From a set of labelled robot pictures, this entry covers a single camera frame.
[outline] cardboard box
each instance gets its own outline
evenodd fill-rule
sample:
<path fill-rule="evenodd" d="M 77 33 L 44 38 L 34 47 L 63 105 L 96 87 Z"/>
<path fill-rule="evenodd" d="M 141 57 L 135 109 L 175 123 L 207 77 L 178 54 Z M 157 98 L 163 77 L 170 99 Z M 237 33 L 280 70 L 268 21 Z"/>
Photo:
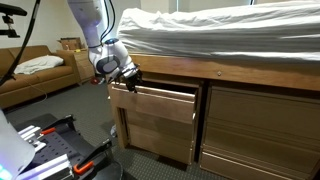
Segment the cardboard box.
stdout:
<path fill-rule="evenodd" d="M 61 43 L 63 50 L 76 50 L 81 49 L 81 40 L 79 37 L 74 38 L 60 38 L 58 42 Z"/>

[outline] couch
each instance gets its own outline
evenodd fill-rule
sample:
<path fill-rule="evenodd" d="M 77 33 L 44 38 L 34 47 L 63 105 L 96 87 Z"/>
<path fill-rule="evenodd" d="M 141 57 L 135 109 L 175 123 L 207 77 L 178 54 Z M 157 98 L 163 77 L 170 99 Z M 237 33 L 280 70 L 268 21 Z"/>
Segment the couch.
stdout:
<path fill-rule="evenodd" d="M 0 77 L 8 71 L 20 49 L 20 47 L 0 49 Z M 33 74 L 14 74 L 15 80 L 10 79 L 0 87 L 1 109 L 80 83 L 74 56 L 52 53 L 46 45 L 26 47 L 19 64 L 46 55 L 61 57 L 63 64 Z"/>

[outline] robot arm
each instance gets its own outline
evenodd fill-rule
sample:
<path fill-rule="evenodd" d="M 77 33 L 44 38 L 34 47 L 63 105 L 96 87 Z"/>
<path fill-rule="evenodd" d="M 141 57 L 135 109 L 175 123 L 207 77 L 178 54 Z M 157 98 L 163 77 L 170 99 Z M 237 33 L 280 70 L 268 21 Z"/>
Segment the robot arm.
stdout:
<path fill-rule="evenodd" d="M 141 71 L 128 54 L 119 39 L 111 38 L 103 42 L 106 25 L 103 11 L 107 7 L 101 0 L 68 0 L 69 7 L 85 36 L 89 59 L 96 71 L 109 76 L 108 83 L 124 77 L 129 91 L 141 81 Z"/>

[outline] mattress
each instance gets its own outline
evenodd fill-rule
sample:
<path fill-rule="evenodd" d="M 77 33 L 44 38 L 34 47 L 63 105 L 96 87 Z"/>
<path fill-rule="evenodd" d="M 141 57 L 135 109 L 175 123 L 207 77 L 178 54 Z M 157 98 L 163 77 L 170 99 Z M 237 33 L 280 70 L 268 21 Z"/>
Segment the mattress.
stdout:
<path fill-rule="evenodd" d="M 320 61 L 320 2 L 171 14 L 126 9 L 117 33 L 130 53 L 314 62 Z"/>

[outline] wooden cabinet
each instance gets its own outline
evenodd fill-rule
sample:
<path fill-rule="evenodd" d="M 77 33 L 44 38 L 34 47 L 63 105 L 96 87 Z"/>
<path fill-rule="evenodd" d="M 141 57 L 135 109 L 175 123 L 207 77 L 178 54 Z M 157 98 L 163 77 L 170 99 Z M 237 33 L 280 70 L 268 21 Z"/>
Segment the wooden cabinet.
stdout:
<path fill-rule="evenodd" d="M 72 53 L 74 55 L 74 59 L 76 60 L 80 82 L 83 83 L 85 81 L 90 80 L 90 78 L 94 77 L 94 67 L 91 64 L 88 51 L 81 51 L 81 52 L 74 52 L 74 51 L 67 51 L 67 50 L 58 50 L 59 52 L 63 53 Z"/>
<path fill-rule="evenodd" d="M 312 179 L 320 101 L 212 85 L 200 166 L 232 179 Z"/>
<path fill-rule="evenodd" d="M 136 87 L 137 93 L 128 92 L 124 84 L 109 85 L 119 144 L 191 164 L 201 84 L 170 83 L 149 78 Z"/>

